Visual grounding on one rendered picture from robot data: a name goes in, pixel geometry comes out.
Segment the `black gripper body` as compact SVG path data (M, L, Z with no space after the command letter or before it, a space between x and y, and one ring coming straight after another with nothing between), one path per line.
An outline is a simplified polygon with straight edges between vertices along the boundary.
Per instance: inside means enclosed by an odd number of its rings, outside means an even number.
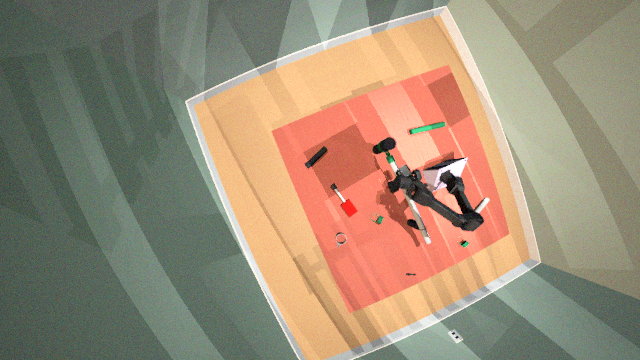
M412 172L413 172L414 175L410 175L410 176L408 176L408 178L411 178L411 179L415 178L417 180L421 180L422 179L420 169L416 168L416 169L412 170ZM399 188L394 187L394 180L388 182L388 186L389 186L389 191L392 194L399 191Z

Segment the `white cylinder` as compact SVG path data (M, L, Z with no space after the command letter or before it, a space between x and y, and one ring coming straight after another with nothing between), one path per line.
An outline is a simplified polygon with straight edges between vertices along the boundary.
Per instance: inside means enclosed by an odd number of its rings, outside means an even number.
M477 208L474 210L474 212L478 212L480 213L482 211L482 209L484 209L486 207L486 205L489 203L490 199L489 198L484 198L483 201L480 202L480 204L477 206Z

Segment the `green cylinder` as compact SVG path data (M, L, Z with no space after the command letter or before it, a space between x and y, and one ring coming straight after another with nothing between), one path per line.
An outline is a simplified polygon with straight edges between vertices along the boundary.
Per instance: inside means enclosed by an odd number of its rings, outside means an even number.
M438 123L435 123L435 124L425 125L425 126L422 126L422 127L419 127L419 128L410 129L409 133L412 135L412 134L415 134L415 133L426 132L426 131L432 130L432 129L442 128L444 126L446 126L445 122L441 122L441 123L438 122Z

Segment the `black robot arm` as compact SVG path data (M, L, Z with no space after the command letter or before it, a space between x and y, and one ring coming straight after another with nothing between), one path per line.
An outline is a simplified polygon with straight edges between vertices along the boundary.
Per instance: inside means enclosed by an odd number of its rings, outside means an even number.
M407 193L405 195L408 195L411 200L421 206L430 207L437 214L451 222L454 227L460 227L462 231L473 232L484 223L484 218L478 212L473 211L467 196L465 196L465 185L462 177L455 176L450 172L451 170L442 172L439 181L447 185L446 189L449 194L456 198L463 214L455 212L443 202L438 201L433 196L433 192L427 189L427 184L423 184L420 180L414 178L408 178L408 176L413 175L409 166L403 164L396 171L397 176L394 179L394 187L406 190ZM412 194L413 191L414 193Z

